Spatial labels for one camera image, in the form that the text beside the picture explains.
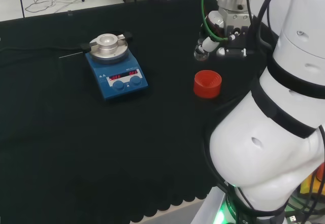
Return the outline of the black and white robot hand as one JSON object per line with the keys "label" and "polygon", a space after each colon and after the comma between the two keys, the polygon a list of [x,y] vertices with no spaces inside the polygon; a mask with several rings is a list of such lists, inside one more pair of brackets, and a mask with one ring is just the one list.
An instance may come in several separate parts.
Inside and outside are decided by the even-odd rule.
{"label": "black and white robot hand", "polygon": [[210,54],[219,57],[246,57],[249,53],[249,28],[251,16],[248,11],[219,8],[204,14],[194,57],[205,61]]}

